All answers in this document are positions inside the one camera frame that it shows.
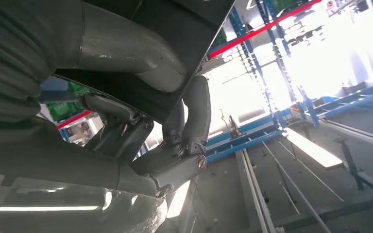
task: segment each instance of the concrete floor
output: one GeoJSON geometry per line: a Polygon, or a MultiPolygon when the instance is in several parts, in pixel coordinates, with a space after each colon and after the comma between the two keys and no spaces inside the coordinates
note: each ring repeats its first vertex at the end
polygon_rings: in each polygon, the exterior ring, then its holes
{"type": "MultiPolygon", "coordinates": [[[[373,133],[373,113],[368,111],[349,112],[341,115],[335,121],[341,121],[343,124],[373,133]]],[[[299,133],[302,132],[301,128],[297,125],[293,129],[299,133]]],[[[333,141],[339,135],[336,131],[324,127],[318,129],[311,127],[309,133],[316,144],[339,158],[344,159],[339,144],[333,141]]],[[[279,140],[284,145],[289,146],[286,139],[279,138],[279,140]]],[[[373,145],[355,139],[349,139],[347,144],[357,167],[361,167],[368,175],[373,177],[373,145]]],[[[341,202],[300,163],[295,161],[279,144],[269,142],[268,146],[312,206],[321,208],[341,202]]],[[[250,160],[256,166],[254,171],[261,190],[266,193],[270,200],[268,208],[272,220],[277,221],[297,215],[280,185],[282,180],[272,157],[268,155],[266,150],[262,150],[260,147],[248,148],[247,151],[250,160]]],[[[299,149],[295,148],[295,153],[305,165],[345,201],[360,196],[373,195],[373,190],[369,188],[358,191],[354,178],[343,168],[325,170],[299,149]]],[[[250,224],[255,226],[256,229],[260,229],[258,218],[252,216],[249,219],[248,217],[248,203],[244,200],[237,160],[234,156],[211,164],[199,176],[197,187],[193,207],[194,212],[198,213],[198,216],[192,232],[235,233],[248,229],[250,224]]],[[[296,206],[301,214],[309,214],[307,206],[302,202],[301,197],[290,184],[289,189],[294,199],[297,200],[296,206]]],[[[178,219],[167,221],[159,232],[178,232],[176,230],[177,221],[178,219]]],[[[327,225],[333,233],[373,233],[373,209],[330,220],[327,222],[327,225]]],[[[317,225],[311,225],[289,232],[318,233],[321,230],[317,225]]]]}

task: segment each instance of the bolt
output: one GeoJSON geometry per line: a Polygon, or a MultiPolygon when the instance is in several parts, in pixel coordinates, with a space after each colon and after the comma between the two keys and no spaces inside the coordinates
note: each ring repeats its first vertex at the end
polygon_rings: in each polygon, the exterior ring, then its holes
{"type": "Polygon", "coordinates": [[[206,159],[199,158],[198,159],[198,169],[204,169],[206,167],[206,159]]]}
{"type": "Polygon", "coordinates": [[[152,121],[146,121],[144,126],[145,128],[152,127],[152,121]]]}

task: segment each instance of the green object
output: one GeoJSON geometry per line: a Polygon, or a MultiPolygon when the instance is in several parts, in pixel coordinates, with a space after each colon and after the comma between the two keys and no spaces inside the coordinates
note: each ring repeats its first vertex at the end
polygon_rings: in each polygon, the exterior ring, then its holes
{"type": "MultiPolygon", "coordinates": [[[[75,94],[76,96],[87,92],[97,93],[95,90],[72,82],[68,83],[68,91],[75,94]]],[[[49,113],[54,121],[68,119],[71,116],[74,116],[84,110],[84,108],[79,104],[78,101],[48,103],[46,104],[46,106],[48,107],[49,113]]]]}
{"type": "Polygon", "coordinates": [[[216,46],[220,46],[225,42],[226,42],[226,34],[224,32],[224,29],[221,28],[221,30],[218,32],[217,36],[215,37],[214,42],[211,45],[211,49],[215,48],[216,46]]]}
{"type": "Polygon", "coordinates": [[[46,106],[54,121],[68,119],[84,110],[78,102],[48,103],[46,106]]]}
{"type": "Polygon", "coordinates": [[[272,4],[277,14],[283,11],[282,16],[307,2],[308,0],[273,0],[272,4]]]}
{"type": "Polygon", "coordinates": [[[87,92],[92,92],[92,93],[96,93],[96,91],[86,87],[86,86],[82,86],[82,85],[79,85],[79,84],[76,84],[76,83],[72,83],[72,82],[69,82],[68,83],[68,91],[70,93],[73,93],[75,94],[76,96],[82,94],[82,93],[87,93],[87,92]]]}

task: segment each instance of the red stripe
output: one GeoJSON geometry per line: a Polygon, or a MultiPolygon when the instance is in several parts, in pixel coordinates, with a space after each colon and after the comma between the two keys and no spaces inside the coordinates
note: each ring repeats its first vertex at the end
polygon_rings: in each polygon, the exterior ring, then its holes
{"type": "Polygon", "coordinates": [[[255,30],[255,31],[252,31],[252,32],[250,32],[250,33],[244,35],[243,37],[240,37],[240,38],[238,38],[238,39],[232,41],[231,43],[225,45],[224,47],[222,47],[222,48],[220,48],[220,49],[218,49],[218,50],[212,52],[209,56],[210,56],[211,58],[214,58],[214,57],[220,55],[221,53],[223,53],[223,52],[225,52],[225,51],[227,51],[227,50],[229,50],[229,49],[235,47],[236,45],[239,45],[240,43],[242,43],[242,42],[244,42],[244,41],[250,39],[251,37],[254,37],[254,36],[260,34],[260,33],[263,32],[263,31],[266,31],[266,30],[268,30],[268,29],[271,29],[273,26],[277,25],[278,23],[280,23],[280,22],[283,21],[284,19],[286,19],[286,18],[288,18],[288,17],[291,17],[291,16],[294,16],[294,15],[296,15],[296,14],[299,14],[299,13],[305,11],[307,8],[313,6],[314,4],[316,4],[316,3],[318,3],[318,2],[321,2],[321,1],[322,1],[322,0],[313,0],[313,1],[310,1],[309,3],[307,3],[307,4],[303,5],[303,6],[297,8],[297,9],[291,11],[291,12],[289,12],[288,14],[283,15],[283,16],[277,18],[275,21],[273,21],[273,22],[271,22],[271,23],[267,23],[264,27],[262,27],[262,28],[260,28],[260,29],[257,29],[257,30],[255,30]]]}
{"type": "Polygon", "coordinates": [[[85,117],[85,116],[87,116],[91,113],[92,113],[91,111],[85,111],[81,114],[78,114],[78,115],[72,117],[72,118],[69,118],[68,120],[66,120],[66,121],[60,123],[59,125],[57,125],[56,127],[57,127],[57,129],[63,128],[65,126],[69,125],[70,123],[73,123],[74,121],[77,121],[77,120],[79,120],[79,119],[81,119],[81,118],[83,118],[83,117],[85,117]]]}

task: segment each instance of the metal rail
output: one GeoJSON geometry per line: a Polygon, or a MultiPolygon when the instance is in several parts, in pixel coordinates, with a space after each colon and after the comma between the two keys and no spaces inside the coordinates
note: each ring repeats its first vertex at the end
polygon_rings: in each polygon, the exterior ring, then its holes
{"type": "Polygon", "coordinates": [[[255,209],[256,209],[256,211],[258,213],[259,223],[261,224],[262,232],[263,233],[268,233],[267,225],[265,223],[265,220],[264,220],[264,217],[263,217],[263,214],[262,214],[262,210],[261,210],[261,207],[259,205],[258,196],[257,196],[256,191],[254,189],[254,183],[252,182],[252,179],[251,179],[250,169],[248,167],[248,163],[246,162],[244,150],[241,150],[238,153],[242,153],[241,158],[242,158],[242,160],[244,162],[245,173],[247,174],[247,178],[248,178],[248,182],[249,182],[249,185],[250,185],[251,194],[252,194],[252,197],[253,197],[253,200],[254,200],[255,209]]]}
{"type": "Polygon", "coordinates": [[[304,196],[304,194],[301,192],[301,190],[298,188],[298,186],[295,184],[295,182],[292,180],[292,178],[288,175],[288,173],[285,171],[285,169],[282,167],[282,165],[279,163],[279,161],[276,159],[275,155],[272,153],[270,148],[268,148],[267,144],[265,142],[262,142],[264,144],[265,148],[268,150],[270,155],[273,157],[275,162],[279,165],[281,168],[282,172],[285,174],[285,176],[288,178],[288,180],[291,182],[291,184],[294,186],[295,190],[298,192],[298,194],[301,196],[301,198],[304,200],[305,204],[307,205],[308,209],[312,213],[312,215],[315,217],[315,219],[318,221],[318,223],[321,225],[322,229],[326,233],[331,233],[327,225],[323,222],[323,220],[320,218],[320,216],[317,214],[317,212],[314,210],[314,207],[309,203],[307,198],[304,196]]]}
{"type": "Polygon", "coordinates": [[[295,206],[295,203],[294,201],[292,200],[291,196],[289,195],[288,191],[285,189],[285,187],[283,185],[281,185],[282,189],[284,190],[285,194],[287,195],[289,201],[291,202],[292,206],[294,207],[295,211],[297,212],[297,214],[300,214],[300,212],[298,211],[298,208],[295,206]]]}
{"type": "Polygon", "coordinates": [[[311,171],[311,169],[309,169],[303,162],[301,162],[301,160],[299,160],[290,150],[288,150],[288,148],[286,146],[284,146],[280,141],[277,141],[275,140],[279,145],[281,145],[285,150],[288,151],[288,153],[290,153],[295,160],[297,160],[298,162],[300,162],[300,164],[302,166],[305,167],[305,169],[307,169],[319,182],[321,182],[331,193],[333,193],[340,201],[344,202],[344,199],[342,199],[340,196],[338,196],[338,194],[336,194],[332,188],[330,188],[324,181],[322,181],[313,171],[311,171]]]}
{"type": "MultiPolygon", "coordinates": [[[[247,167],[250,167],[251,166],[251,161],[250,161],[250,158],[248,157],[247,150],[242,150],[242,152],[243,152],[244,158],[245,158],[245,160],[247,162],[247,167]]],[[[259,201],[259,203],[261,205],[262,212],[264,213],[264,218],[265,218],[265,220],[267,222],[267,226],[269,228],[269,232],[270,233],[276,233],[274,224],[273,224],[271,216],[270,216],[270,212],[269,212],[269,210],[267,208],[267,205],[265,204],[265,201],[263,199],[261,199],[261,197],[262,197],[262,191],[259,188],[259,184],[258,184],[258,181],[256,180],[254,170],[253,169],[249,169],[249,172],[250,172],[250,175],[251,175],[252,182],[254,183],[255,191],[257,192],[257,196],[258,196],[258,201],[259,201]]]]}

